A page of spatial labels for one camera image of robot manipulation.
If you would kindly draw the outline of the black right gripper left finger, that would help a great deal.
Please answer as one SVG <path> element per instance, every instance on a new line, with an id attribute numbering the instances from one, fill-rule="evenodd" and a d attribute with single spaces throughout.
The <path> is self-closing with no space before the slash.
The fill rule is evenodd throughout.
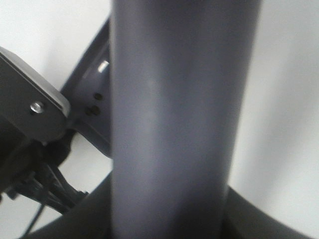
<path id="1" fill-rule="evenodd" d="M 110 239 L 112 173 L 77 206 L 26 239 Z"/>

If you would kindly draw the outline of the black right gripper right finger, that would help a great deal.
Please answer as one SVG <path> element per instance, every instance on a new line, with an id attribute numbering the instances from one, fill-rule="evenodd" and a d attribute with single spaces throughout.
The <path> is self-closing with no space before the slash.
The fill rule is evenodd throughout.
<path id="1" fill-rule="evenodd" d="M 275 220 L 229 187 L 223 218 L 224 239 L 309 239 Z"/>

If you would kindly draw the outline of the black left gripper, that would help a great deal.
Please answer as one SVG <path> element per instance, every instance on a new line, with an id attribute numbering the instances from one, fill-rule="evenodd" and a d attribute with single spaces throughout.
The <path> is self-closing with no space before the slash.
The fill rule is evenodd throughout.
<path id="1" fill-rule="evenodd" d="M 87 192 L 72 187 L 60 164 L 71 151 L 75 131 L 47 144 L 28 139 L 5 119 L 0 121 L 0 193 L 15 199 L 23 195 L 64 214 Z"/>

